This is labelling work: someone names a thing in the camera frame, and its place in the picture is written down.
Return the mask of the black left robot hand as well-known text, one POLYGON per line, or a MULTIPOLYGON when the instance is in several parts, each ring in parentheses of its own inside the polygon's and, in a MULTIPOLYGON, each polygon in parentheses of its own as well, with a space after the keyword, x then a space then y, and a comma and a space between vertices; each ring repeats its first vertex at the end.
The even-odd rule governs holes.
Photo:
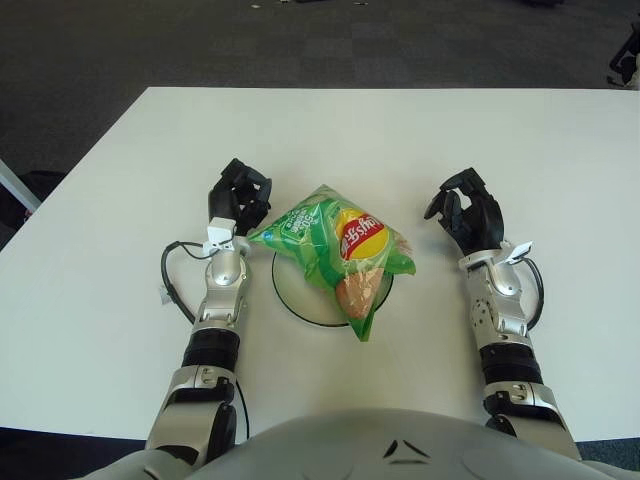
POLYGON ((233 158, 209 192, 209 219, 234 220, 236 234, 246 236, 267 216, 271 189, 271 178, 233 158))

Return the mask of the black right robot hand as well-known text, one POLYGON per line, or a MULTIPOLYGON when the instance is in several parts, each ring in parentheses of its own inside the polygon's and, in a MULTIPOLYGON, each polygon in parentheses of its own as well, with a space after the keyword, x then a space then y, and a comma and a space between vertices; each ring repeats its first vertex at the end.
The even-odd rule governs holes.
POLYGON ((441 186, 424 219, 440 214, 438 222, 464 255, 500 248, 504 223, 499 203, 486 190, 474 168, 467 168, 441 186))

